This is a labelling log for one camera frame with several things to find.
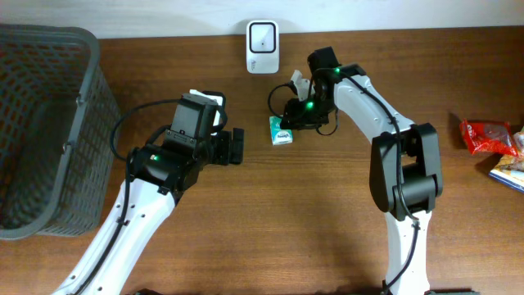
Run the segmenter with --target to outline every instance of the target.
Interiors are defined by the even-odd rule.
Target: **wooden tabletop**
[[[307,56],[333,46],[358,62],[406,117],[440,135],[444,193],[427,237],[431,288],[482,294],[524,289],[524,195],[488,178],[497,156],[471,156],[462,118],[524,124],[524,28],[415,29],[284,34],[280,71],[246,71],[245,37],[102,40],[102,69],[120,108],[179,98],[189,89],[225,93],[226,129],[246,130],[241,166],[207,166],[157,230],[123,292],[306,294],[380,287],[387,268],[384,215],[368,187],[370,145],[346,115],[322,137],[294,132],[272,146],[266,100]],[[279,111],[291,93],[276,94]],[[173,119],[175,106],[126,122],[120,151],[141,146]],[[124,179],[113,165],[102,221]],[[47,294],[73,270],[96,232],[0,243],[5,294]]]

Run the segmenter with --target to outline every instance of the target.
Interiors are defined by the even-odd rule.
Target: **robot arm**
[[[435,129],[415,125],[402,116],[375,90],[365,71],[356,64],[341,66],[331,48],[315,51],[308,57],[314,81],[314,91],[302,99],[290,100],[282,118],[282,129],[317,129],[328,123],[329,112],[345,112],[372,144],[369,187],[378,208],[385,212],[389,266],[385,285],[391,283],[404,269],[412,251],[411,261],[404,273],[392,283],[393,295],[421,295],[429,290],[426,275],[426,236],[435,199],[442,193],[440,152]],[[293,83],[297,93],[308,93],[307,83]],[[370,92],[376,101],[363,91]],[[418,218],[419,231],[406,218],[396,188],[396,129],[384,109],[395,118],[402,138],[402,153],[416,161],[402,167],[402,191],[405,203]]]
[[[217,101],[225,101],[223,94],[192,93],[178,102],[161,146],[154,144],[158,133],[130,153],[129,187],[127,181],[122,183],[95,239],[54,294],[120,293],[149,239],[196,183],[204,166],[242,162],[243,130],[217,130]],[[124,209],[125,220],[120,220]]]

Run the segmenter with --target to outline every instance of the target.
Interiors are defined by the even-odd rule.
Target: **black cable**
[[[159,129],[157,129],[149,139],[146,141],[146,144],[153,144],[155,141],[167,130],[171,127],[171,124],[163,125]]]
[[[120,125],[122,124],[122,122],[124,122],[124,120],[126,120],[129,116],[131,116],[136,111],[141,110],[141,109],[146,108],[146,107],[158,106],[160,104],[165,104],[165,103],[179,103],[179,102],[180,102],[180,99],[177,98],[177,99],[165,99],[165,100],[160,100],[160,101],[156,101],[156,102],[144,103],[144,104],[142,104],[142,105],[140,105],[138,107],[132,108],[131,110],[126,112],[123,116],[121,116],[120,119],[116,122],[116,124],[113,127],[113,130],[111,131],[111,134],[110,134],[109,147],[111,148],[111,151],[113,152],[113,155],[115,155],[115,157],[117,159],[119,159],[121,161],[125,161],[125,158],[122,157],[116,151],[116,147],[115,147],[116,130],[120,127]],[[224,111],[224,108],[219,106],[218,111],[219,111],[219,114],[220,114],[220,119],[222,119],[222,123],[220,123],[220,124],[218,124],[216,126],[213,126],[213,132],[219,132],[220,130],[222,130],[224,128],[226,123],[228,123],[228,116],[226,115],[226,112]]]
[[[80,285],[79,289],[76,290],[75,295],[81,294],[87,286],[91,283],[95,275],[97,275],[98,271],[104,264],[104,261],[107,258],[107,255],[111,252],[111,249],[115,245],[116,239],[118,238],[118,235],[120,231],[122,230],[122,226],[125,224],[125,216],[128,212],[128,204],[129,204],[129,187],[131,185],[131,174],[130,174],[130,163],[131,163],[131,152],[128,154],[127,158],[125,159],[125,191],[124,191],[124,206],[122,207],[122,213],[120,213],[120,218],[116,221],[118,222],[118,225],[116,226],[115,232],[111,236],[111,240],[109,240],[109,243],[106,246],[106,249],[98,259],[97,264],[91,270],[91,273],[86,278],[86,280]]]
[[[413,240],[411,242],[411,249],[409,250],[408,259],[406,260],[406,263],[404,264],[404,267],[402,270],[399,271],[399,273],[396,275],[396,277],[384,287],[384,289],[381,291],[381,295],[387,295],[390,291],[390,288],[393,287],[393,285],[400,279],[400,277],[404,274],[404,272],[408,269],[409,264],[411,264],[411,260],[413,259],[413,255],[415,254],[415,247],[417,246],[417,238],[418,238],[418,231],[420,230],[420,226],[418,226],[418,221],[413,222]]]
[[[323,134],[322,132],[320,132],[320,129],[319,127],[316,127],[315,130],[317,130],[317,133],[322,135],[322,136],[329,136],[329,135],[333,135],[338,129],[338,108],[335,110],[335,129],[328,133],[328,134]]]
[[[273,93],[281,88],[281,87],[289,87],[290,89],[292,89],[292,86],[293,83],[292,82],[287,82],[287,83],[284,83],[284,84],[280,84],[279,86],[273,88],[273,90],[271,90],[271,92],[269,93],[269,96],[268,96],[268,107],[269,107],[269,111],[271,111],[273,113],[273,115],[275,115],[278,119],[282,119],[283,116],[280,116],[279,114],[277,114],[277,112],[273,109],[273,107],[271,107],[271,97],[273,96]]]

